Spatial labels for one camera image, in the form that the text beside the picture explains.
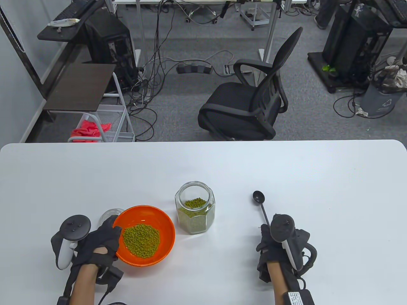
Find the person's left hand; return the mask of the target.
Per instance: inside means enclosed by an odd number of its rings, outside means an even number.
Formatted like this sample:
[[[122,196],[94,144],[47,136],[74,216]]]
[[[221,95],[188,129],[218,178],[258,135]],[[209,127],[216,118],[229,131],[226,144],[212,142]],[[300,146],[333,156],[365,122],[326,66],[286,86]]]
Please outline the person's left hand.
[[[95,231],[78,243],[76,258],[73,260],[70,271],[78,271],[81,266],[93,264],[99,268],[110,268],[118,259],[116,252],[119,247],[119,238],[122,228],[113,226],[117,215],[112,215]]]

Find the person's right hand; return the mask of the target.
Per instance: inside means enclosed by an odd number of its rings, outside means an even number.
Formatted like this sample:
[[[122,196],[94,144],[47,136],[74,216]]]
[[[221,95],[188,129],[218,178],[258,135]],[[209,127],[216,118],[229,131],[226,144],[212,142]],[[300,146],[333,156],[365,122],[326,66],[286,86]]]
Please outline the person's right hand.
[[[263,224],[260,230],[261,241],[256,247],[256,251],[260,253],[259,266],[265,265],[267,262],[289,263],[286,251],[281,243],[272,238],[269,226]]]

